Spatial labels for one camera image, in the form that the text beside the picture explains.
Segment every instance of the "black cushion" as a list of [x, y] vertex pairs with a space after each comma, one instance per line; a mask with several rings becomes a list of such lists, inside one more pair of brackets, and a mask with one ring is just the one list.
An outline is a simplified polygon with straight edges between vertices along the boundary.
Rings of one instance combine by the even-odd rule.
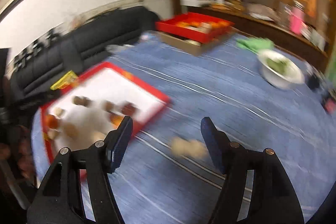
[[69, 70], [82, 74], [109, 56], [107, 45], [134, 44], [142, 32], [155, 30], [158, 20], [154, 12], [137, 6], [106, 13], [69, 32], [12, 74], [14, 101], [48, 90]]

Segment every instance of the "red box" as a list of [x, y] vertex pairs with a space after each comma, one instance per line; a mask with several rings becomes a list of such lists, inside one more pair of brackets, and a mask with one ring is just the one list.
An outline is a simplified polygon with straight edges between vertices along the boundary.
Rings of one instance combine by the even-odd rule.
[[[181, 21], [187, 22], [187, 23], [191, 23], [191, 22], [215, 22], [215, 23], [218, 23], [220, 21], [225, 21], [225, 22], [229, 23], [229, 25], [225, 26], [225, 27], [216, 28], [216, 29], [210, 31], [209, 33], [203, 33], [203, 32], [199, 32], [199, 31], [196, 31], [196, 30], [191, 30], [191, 29], [188, 29], [188, 28], [175, 26], [175, 24], [177, 24], [178, 22], [181, 22]], [[229, 29], [231, 29], [231, 26], [233, 26], [233, 25], [234, 25], [234, 23], [232, 23], [230, 21], [227, 21], [227, 20], [223, 20], [221, 18], [202, 15], [202, 14], [197, 14], [197, 13], [191, 13], [191, 12], [188, 12], [187, 14], [178, 15], [178, 16], [172, 18], [172, 19], [162, 20], [162, 21], [156, 22], [156, 28], [157, 28], [158, 31], [179, 35], [181, 37], [186, 37], [188, 39], [198, 41], [200, 43], [211, 42], [212, 39], [228, 32]]]

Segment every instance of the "white bowl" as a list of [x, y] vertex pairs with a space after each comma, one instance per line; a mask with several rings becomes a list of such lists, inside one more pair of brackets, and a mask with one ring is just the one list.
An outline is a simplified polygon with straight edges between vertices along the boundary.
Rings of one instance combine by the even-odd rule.
[[[267, 65], [268, 58], [272, 60], [287, 60], [288, 64], [285, 75], [281, 75], [272, 70]], [[296, 85], [303, 84], [305, 82], [305, 77], [303, 76], [302, 71], [292, 61], [278, 52], [271, 50], [261, 50], [258, 53], [258, 60], [260, 61], [261, 73], [264, 78], [267, 80], [267, 82], [276, 86], [277, 88], [284, 90], [293, 89], [296, 87]]]

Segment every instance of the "sofa backrest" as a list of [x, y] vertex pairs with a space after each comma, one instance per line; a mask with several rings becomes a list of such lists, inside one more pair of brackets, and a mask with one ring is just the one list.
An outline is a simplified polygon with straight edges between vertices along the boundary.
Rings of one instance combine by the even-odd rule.
[[14, 101], [48, 90], [66, 72], [82, 74], [109, 56], [107, 45], [134, 44], [142, 32], [155, 30], [159, 17], [143, 6], [115, 10], [67, 33], [31, 58], [10, 79]]

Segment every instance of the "tablecloth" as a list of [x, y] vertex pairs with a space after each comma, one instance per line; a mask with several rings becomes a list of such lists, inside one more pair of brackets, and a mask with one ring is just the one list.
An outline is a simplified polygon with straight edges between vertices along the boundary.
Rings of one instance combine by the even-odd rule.
[[[172, 104], [134, 138], [121, 167], [109, 175], [126, 223], [207, 223], [224, 177], [209, 156], [178, 159], [173, 137], [202, 142], [200, 122], [209, 116], [230, 140], [247, 149], [273, 148], [299, 198], [305, 221], [322, 204], [336, 180], [335, 116], [326, 114], [319, 96], [306, 85], [279, 90], [259, 73], [254, 53], [236, 47], [236, 34], [222, 45], [194, 57], [160, 42], [152, 33], [107, 61], [164, 92]], [[303, 71], [305, 64], [284, 54]], [[37, 177], [49, 163], [34, 117], [31, 144]], [[248, 173], [239, 219], [246, 216], [253, 172]], [[86, 181], [82, 182], [86, 216], [94, 219]]]

